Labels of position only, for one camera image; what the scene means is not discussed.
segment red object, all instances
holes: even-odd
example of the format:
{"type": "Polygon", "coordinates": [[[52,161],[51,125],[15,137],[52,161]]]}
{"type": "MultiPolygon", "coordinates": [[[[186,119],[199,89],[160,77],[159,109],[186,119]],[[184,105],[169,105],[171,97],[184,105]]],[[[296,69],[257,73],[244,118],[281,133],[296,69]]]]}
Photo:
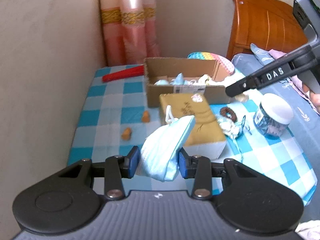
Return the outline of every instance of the red object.
{"type": "Polygon", "coordinates": [[[144,75],[144,67],[143,65],[128,68],[125,70],[121,70],[115,73],[107,74],[102,77],[102,82],[109,82],[113,80],[123,79],[123,78],[129,78],[129,77],[137,77],[137,76],[143,76],[144,75]]]}

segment wooden headboard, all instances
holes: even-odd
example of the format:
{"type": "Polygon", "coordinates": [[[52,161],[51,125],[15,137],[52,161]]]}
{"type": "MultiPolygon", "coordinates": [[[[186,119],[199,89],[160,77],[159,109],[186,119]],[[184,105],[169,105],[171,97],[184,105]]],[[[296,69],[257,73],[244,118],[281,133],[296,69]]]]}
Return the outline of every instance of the wooden headboard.
{"type": "Polygon", "coordinates": [[[226,58],[252,53],[250,44],[259,48],[290,52],[307,43],[292,14],[292,7],[279,0],[233,0],[235,12],[226,58]]]}

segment white wall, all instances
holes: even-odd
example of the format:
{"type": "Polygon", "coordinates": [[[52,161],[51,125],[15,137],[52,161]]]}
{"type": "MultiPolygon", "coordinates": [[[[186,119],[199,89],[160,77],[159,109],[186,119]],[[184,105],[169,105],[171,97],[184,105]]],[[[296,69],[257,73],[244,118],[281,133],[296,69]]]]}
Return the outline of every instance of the white wall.
{"type": "MultiPolygon", "coordinates": [[[[290,5],[293,0],[282,0],[290,5]]],[[[157,34],[162,56],[195,51],[225,56],[233,19],[232,0],[157,0],[157,34]]]]}
{"type": "Polygon", "coordinates": [[[98,0],[0,0],[0,239],[18,192],[66,165],[104,65],[98,0]]]}

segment small sticker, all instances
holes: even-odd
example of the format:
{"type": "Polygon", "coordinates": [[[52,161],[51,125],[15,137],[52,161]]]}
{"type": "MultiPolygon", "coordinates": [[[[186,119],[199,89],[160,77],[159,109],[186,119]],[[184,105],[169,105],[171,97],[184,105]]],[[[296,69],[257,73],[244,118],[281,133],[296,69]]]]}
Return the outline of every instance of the small sticker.
{"type": "Polygon", "coordinates": [[[263,118],[263,113],[261,112],[260,108],[258,108],[257,115],[254,118],[254,122],[256,123],[256,125],[258,125],[261,122],[262,118],[263,118]]]}
{"type": "Polygon", "coordinates": [[[194,94],[191,97],[192,101],[196,102],[196,103],[201,103],[203,101],[202,96],[200,94],[194,94]]]}
{"type": "Polygon", "coordinates": [[[194,86],[194,85],[182,85],[182,86],[174,86],[173,93],[185,93],[185,94],[204,94],[205,86],[194,86]]]}
{"type": "Polygon", "coordinates": [[[153,195],[155,198],[159,199],[159,198],[162,198],[163,195],[161,193],[157,193],[155,195],[153,195]]]}

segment pink curtain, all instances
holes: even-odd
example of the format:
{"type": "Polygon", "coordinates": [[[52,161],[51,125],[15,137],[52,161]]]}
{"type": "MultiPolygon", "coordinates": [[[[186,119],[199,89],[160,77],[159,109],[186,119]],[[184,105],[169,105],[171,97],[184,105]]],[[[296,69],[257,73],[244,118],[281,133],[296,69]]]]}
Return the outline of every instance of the pink curtain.
{"type": "Polygon", "coordinates": [[[109,66],[140,64],[158,57],[156,0],[100,0],[109,66]]]}

